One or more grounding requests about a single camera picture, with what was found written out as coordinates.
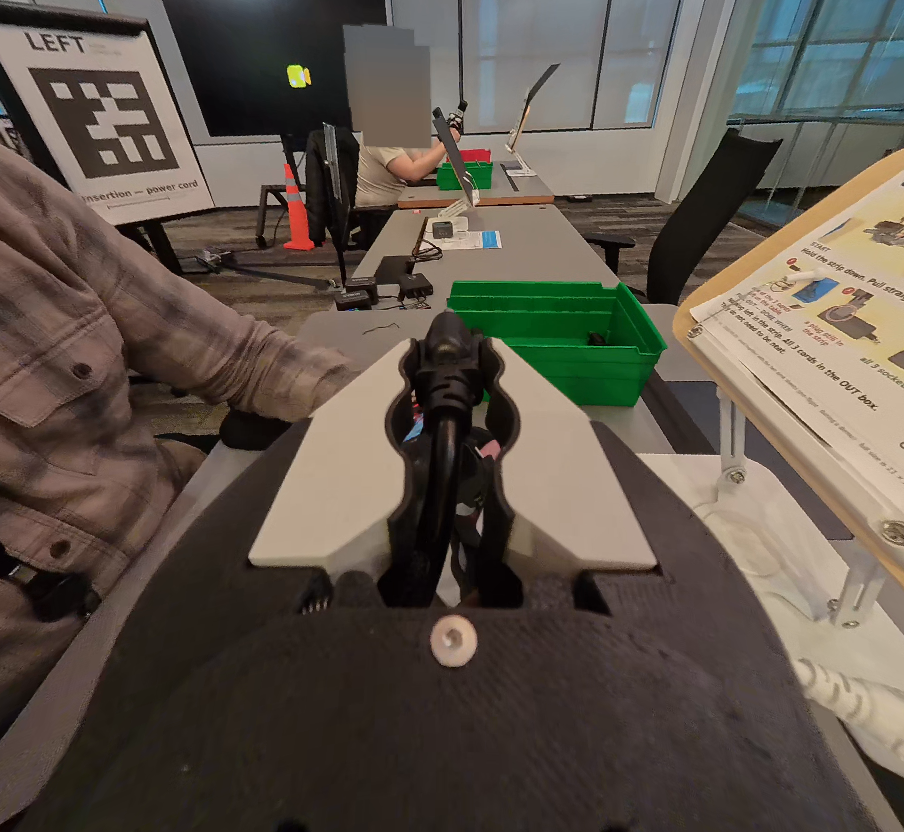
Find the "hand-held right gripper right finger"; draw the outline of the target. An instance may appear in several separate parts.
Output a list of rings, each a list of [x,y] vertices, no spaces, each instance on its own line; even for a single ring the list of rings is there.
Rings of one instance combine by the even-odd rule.
[[[501,340],[484,340],[486,428],[500,444],[484,565],[519,578],[648,571],[657,559],[592,420]]]

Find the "wooden sheet board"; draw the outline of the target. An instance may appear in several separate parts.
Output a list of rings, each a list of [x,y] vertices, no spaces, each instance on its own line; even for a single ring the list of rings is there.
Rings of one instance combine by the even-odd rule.
[[[693,307],[704,304],[710,299],[713,299],[729,291],[736,284],[738,284],[740,280],[750,276],[753,271],[762,267],[762,265],[766,261],[777,255],[780,251],[788,248],[793,242],[801,239],[809,231],[817,228],[823,221],[832,216],[838,215],[844,208],[856,203],[883,183],[887,183],[888,180],[897,176],[898,173],[902,174],[902,166],[902,151],[897,151],[887,156],[886,158],[877,161],[875,164],[871,165],[866,170],[862,171],[860,174],[854,177],[851,181],[845,183],[842,187],[838,188],[825,199],[821,200],[817,205],[809,208],[801,216],[797,217],[790,224],[785,226],[785,228],[780,229],[770,238],[763,240],[752,251],[740,257],[736,262],[729,265],[702,287],[690,294],[686,301],[680,305],[678,311],[675,314],[672,324],[672,330],[675,337],[679,339],[679,341],[681,341],[680,333],[684,329],[688,328],[692,322],[698,324],[698,322],[695,321],[695,318],[693,318],[693,316],[691,315],[691,309]],[[871,546],[864,545],[861,540],[859,541],[865,549],[867,549],[880,561],[887,572],[892,577],[894,577],[899,584],[902,584],[902,564],[898,564],[895,560],[888,559],[887,555],[877,553],[872,549]]]

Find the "large black display screen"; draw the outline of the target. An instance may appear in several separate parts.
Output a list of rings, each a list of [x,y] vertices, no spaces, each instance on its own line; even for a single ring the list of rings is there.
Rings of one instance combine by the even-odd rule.
[[[385,0],[162,0],[212,137],[352,129],[344,27]]]

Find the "white stand bracket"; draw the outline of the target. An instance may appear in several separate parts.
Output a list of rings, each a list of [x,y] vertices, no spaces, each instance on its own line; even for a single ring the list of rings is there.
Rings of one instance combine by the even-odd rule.
[[[827,603],[831,624],[845,630],[857,629],[871,618],[888,573],[856,540],[832,541],[831,544],[846,566],[840,593]]]
[[[726,502],[746,483],[748,460],[745,451],[746,418],[733,399],[719,386],[718,439],[720,474],[715,487],[715,503]]]

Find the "tilted clear sheet stand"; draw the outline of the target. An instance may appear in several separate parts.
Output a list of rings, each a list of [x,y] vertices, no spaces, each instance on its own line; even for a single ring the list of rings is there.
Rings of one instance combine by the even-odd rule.
[[[446,117],[439,107],[432,111],[433,125],[436,130],[436,136],[442,142],[446,150],[446,159],[452,164],[453,171],[458,178],[461,197],[451,204],[447,205],[440,211],[439,216],[453,218],[464,215],[469,209],[476,208],[480,205],[479,190],[474,185],[473,177],[466,168],[466,163],[462,158],[458,149],[458,144],[452,135]]]

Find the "brown-edged grey table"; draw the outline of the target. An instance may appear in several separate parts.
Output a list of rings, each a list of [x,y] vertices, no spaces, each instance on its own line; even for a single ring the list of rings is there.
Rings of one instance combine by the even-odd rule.
[[[444,208],[461,198],[460,190],[443,191],[436,185],[406,189],[398,201],[400,209]],[[547,205],[554,203],[552,190],[536,175],[510,176],[499,165],[493,167],[489,190],[479,191],[481,206]]]

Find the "black chair with jacket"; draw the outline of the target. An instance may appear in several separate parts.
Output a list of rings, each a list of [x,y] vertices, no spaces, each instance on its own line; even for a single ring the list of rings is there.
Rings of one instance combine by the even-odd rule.
[[[323,129],[311,132],[305,150],[305,199],[310,239],[322,245],[329,237],[336,250],[345,250],[353,217],[359,144],[350,129],[334,130],[336,170],[330,167]]]

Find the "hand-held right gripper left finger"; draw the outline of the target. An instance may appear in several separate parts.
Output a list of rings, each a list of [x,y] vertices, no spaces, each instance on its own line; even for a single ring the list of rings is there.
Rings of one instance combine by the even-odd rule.
[[[402,443],[414,425],[398,343],[317,409],[251,545],[260,568],[314,567],[378,579],[389,567],[389,521],[406,496]]]

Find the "marker sign board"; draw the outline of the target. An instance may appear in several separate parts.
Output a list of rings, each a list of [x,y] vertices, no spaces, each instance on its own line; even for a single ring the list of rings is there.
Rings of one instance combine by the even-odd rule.
[[[148,20],[3,1],[1,68],[34,163],[109,224],[214,208]]]

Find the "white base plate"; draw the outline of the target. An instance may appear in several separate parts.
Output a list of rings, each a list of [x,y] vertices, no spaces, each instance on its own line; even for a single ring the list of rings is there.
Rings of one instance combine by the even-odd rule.
[[[693,511],[713,503],[715,455],[642,454],[646,465]],[[902,631],[877,604],[857,629],[831,624],[845,563],[776,476],[748,462],[740,490],[720,502],[757,522],[785,558],[786,571],[748,577],[805,696],[835,715],[872,761],[902,776]]]

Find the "orange traffic cone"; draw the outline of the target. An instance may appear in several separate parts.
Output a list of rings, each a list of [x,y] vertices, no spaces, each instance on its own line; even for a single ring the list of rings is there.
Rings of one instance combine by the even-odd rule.
[[[309,236],[307,209],[301,194],[297,170],[290,162],[284,164],[286,201],[289,217],[290,237],[284,249],[308,252],[315,249],[315,242]]]

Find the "person's plaid shirt torso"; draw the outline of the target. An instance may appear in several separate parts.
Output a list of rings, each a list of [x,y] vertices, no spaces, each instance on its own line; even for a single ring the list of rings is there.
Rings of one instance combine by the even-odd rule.
[[[66,190],[2,150],[2,732],[158,531],[212,443],[156,439],[77,262]]]

